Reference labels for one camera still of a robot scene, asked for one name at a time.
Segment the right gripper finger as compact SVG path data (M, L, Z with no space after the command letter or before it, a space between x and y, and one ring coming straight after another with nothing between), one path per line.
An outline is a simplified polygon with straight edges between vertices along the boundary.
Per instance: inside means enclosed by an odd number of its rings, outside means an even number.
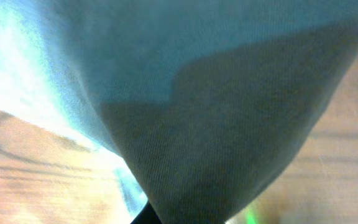
M162 224L150 202L147 202L131 224Z

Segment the grey shorts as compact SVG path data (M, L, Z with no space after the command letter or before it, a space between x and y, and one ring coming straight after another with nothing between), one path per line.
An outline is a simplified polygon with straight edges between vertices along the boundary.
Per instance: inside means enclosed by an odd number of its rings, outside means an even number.
M358 1L0 1L0 110L123 158L162 223L224 223L358 54Z

